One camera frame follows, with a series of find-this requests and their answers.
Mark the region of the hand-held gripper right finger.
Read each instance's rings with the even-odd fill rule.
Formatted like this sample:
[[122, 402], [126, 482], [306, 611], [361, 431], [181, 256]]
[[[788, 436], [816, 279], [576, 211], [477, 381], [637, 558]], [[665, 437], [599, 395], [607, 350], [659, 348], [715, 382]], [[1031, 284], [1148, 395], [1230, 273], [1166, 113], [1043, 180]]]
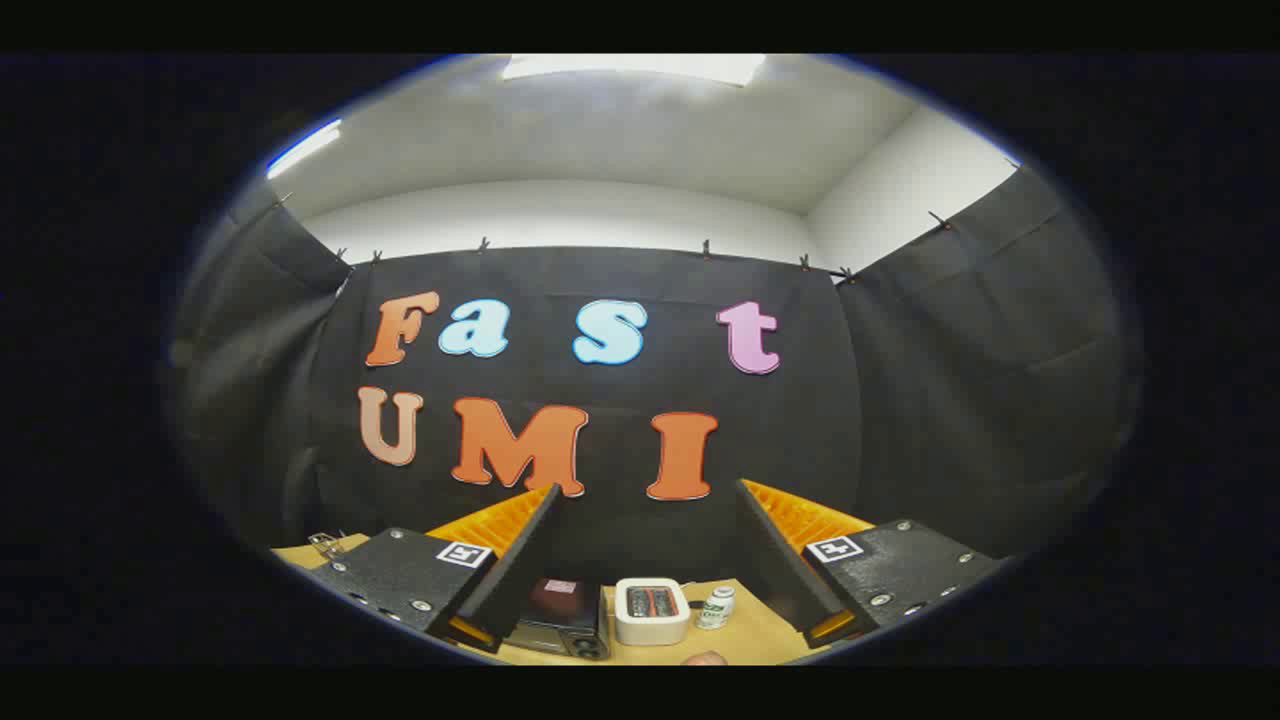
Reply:
[[913, 519], [870, 524], [748, 479], [735, 512], [736, 578], [813, 650], [904, 623], [1006, 565]]

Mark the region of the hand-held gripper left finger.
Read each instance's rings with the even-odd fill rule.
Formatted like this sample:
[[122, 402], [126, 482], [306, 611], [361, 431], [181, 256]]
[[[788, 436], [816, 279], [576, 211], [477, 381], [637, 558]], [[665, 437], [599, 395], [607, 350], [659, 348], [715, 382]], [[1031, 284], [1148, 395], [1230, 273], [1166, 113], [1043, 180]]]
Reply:
[[561, 498], [556, 484], [534, 489], [461, 519], [453, 533], [393, 527], [307, 574], [410, 632], [494, 653], [541, 575]]

